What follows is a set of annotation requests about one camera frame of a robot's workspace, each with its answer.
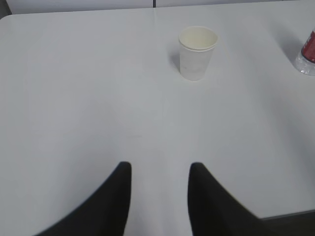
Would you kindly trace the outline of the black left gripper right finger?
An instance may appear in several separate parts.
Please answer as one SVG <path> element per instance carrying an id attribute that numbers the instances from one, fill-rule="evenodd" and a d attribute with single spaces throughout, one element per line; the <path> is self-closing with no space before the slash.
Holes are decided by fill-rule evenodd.
<path id="1" fill-rule="evenodd" d="M 189 220 L 194 236 L 276 236 L 230 195 L 204 164 L 189 169 Z"/>

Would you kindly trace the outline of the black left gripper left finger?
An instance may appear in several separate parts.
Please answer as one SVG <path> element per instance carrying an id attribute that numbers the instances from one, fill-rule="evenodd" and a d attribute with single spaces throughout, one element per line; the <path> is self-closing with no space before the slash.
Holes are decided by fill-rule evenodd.
<path id="1" fill-rule="evenodd" d="M 120 162 L 107 180 L 40 236 L 122 236 L 131 200 L 131 164 Z"/>

